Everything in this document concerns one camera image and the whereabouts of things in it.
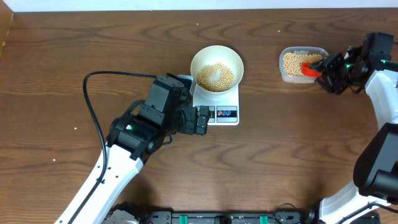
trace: wooden tabletop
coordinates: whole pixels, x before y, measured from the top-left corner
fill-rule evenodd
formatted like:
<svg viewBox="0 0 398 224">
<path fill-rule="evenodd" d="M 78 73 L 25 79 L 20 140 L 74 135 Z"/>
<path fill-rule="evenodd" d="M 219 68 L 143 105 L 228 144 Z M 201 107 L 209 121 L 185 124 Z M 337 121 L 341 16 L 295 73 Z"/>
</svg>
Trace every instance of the wooden tabletop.
<svg viewBox="0 0 398 224">
<path fill-rule="evenodd" d="M 290 46 L 343 52 L 368 32 L 398 36 L 397 22 L 397 9 L 17 13 L 0 60 L 0 222 L 54 222 L 91 172 L 101 145 L 83 97 L 86 73 L 189 74 L 209 45 L 243 58 L 240 124 L 176 135 L 118 202 L 176 211 L 309 208 L 352 179 L 376 118 L 363 92 L 335 96 L 283 82 L 279 55 Z M 397 60 L 398 47 L 392 52 Z M 89 81 L 104 134 L 152 82 Z M 379 212 L 383 223 L 397 220 Z"/>
</svg>

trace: white wall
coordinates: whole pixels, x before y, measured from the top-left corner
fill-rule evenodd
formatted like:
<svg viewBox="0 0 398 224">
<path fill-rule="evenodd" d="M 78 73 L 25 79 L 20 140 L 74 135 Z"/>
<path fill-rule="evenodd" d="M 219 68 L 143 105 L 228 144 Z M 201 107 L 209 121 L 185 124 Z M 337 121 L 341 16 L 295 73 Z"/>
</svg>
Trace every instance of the white wall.
<svg viewBox="0 0 398 224">
<path fill-rule="evenodd" d="M 398 0 L 4 0 L 4 2 L 14 12 L 398 7 Z"/>
</svg>

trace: pile of beans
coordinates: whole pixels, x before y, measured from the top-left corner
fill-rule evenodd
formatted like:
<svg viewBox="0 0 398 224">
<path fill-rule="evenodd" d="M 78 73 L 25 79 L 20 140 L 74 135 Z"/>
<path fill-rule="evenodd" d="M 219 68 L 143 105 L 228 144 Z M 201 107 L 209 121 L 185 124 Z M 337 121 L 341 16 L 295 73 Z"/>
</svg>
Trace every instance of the pile of beans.
<svg viewBox="0 0 398 224">
<path fill-rule="evenodd" d="M 213 75 L 220 74 L 219 79 L 212 80 Z M 234 73 L 230 68 L 222 63 L 216 63 L 214 65 L 206 65 L 198 73 L 197 82 L 202 88 L 213 91 L 221 92 L 229 90 L 232 87 L 232 82 L 235 78 Z"/>
<path fill-rule="evenodd" d="M 320 54 L 299 55 L 289 52 L 284 55 L 284 69 L 289 75 L 304 76 L 301 72 L 303 63 L 313 63 L 322 59 Z"/>
</svg>

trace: plastic container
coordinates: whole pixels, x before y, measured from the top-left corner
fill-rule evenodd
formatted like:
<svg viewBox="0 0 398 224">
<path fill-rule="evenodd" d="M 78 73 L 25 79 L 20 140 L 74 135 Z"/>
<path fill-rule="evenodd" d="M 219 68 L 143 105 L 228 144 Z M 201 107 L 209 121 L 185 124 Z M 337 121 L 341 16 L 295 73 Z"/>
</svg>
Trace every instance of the plastic container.
<svg viewBox="0 0 398 224">
<path fill-rule="evenodd" d="M 284 55 L 286 53 L 294 53 L 294 54 L 320 54 L 323 58 L 328 56 L 328 52 L 325 49 L 319 47 L 288 47 L 282 51 L 279 56 L 279 70 L 280 74 L 282 74 L 282 79 L 288 83 L 313 83 L 316 77 L 301 77 L 296 75 L 289 75 L 284 68 Z"/>
<path fill-rule="evenodd" d="M 198 73 L 206 65 L 214 65 L 218 62 L 223 63 L 234 73 L 234 80 L 231 88 L 222 92 L 208 91 L 197 85 L 195 91 L 199 92 L 205 98 L 217 100 L 227 97 L 237 87 L 243 77 L 243 61 L 241 57 L 231 48 L 214 45 L 201 49 L 192 59 L 191 76 L 197 81 Z"/>
</svg>

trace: bowl rim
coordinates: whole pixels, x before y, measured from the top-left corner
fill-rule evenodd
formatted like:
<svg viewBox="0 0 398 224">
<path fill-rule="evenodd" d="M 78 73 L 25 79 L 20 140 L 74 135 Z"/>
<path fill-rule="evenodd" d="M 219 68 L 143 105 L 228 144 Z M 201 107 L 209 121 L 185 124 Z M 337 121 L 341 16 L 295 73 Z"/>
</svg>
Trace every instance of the bowl rim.
<svg viewBox="0 0 398 224">
<path fill-rule="evenodd" d="M 239 81 L 238 81 L 234 86 L 232 86 L 229 90 L 225 90 L 225 91 L 221 91 L 221 92 L 213 92 L 213 91 L 206 90 L 206 89 L 204 89 L 202 86 L 200 86 L 199 84 L 198 84 L 198 86 L 199 86 L 202 90 L 207 91 L 207 92 L 209 92 L 209 93 L 219 93 L 219 94 L 221 94 L 221 93 L 226 93 L 226 92 L 228 92 L 228 91 L 230 91 L 230 90 L 233 90 L 235 87 L 237 87 L 237 86 L 239 85 L 239 83 L 241 83 L 242 78 L 243 78 L 243 75 L 244 75 L 243 60 L 242 60 L 241 56 L 239 56 L 239 54 L 236 53 L 236 51 L 234 51 L 233 49 L 231 49 L 231 48 L 229 48 L 229 47 L 226 47 L 226 46 L 222 46 L 222 45 L 211 45 L 211 46 L 205 47 L 204 49 L 201 49 L 197 54 L 195 54 L 195 56 L 193 57 L 193 59 L 192 59 L 192 61 L 191 61 L 190 73 L 191 73 L 191 76 L 193 77 L 193 75 L 192 75 L 192 63 L 193 63 L 193 61 L 195 60 L 195 58 L 198 56 L 198 54 L 199 54 L 200 52 L 202 52 L 203 50 L 206 50 L 206 49 L 209 49 L 209 48 L 212 48 L 212 47 L 222 47 L 222 48 L 229 49 L 229 50 L 231 50 L 234 54 L 236 54 L 236 55 L 238 56 L 238 58 L 240 59 L 240 63 L 241 63 L 241 65 L 242 65 L 242 75 L 241 75 L 241 78 L 240 78 Z"/>
</svg>

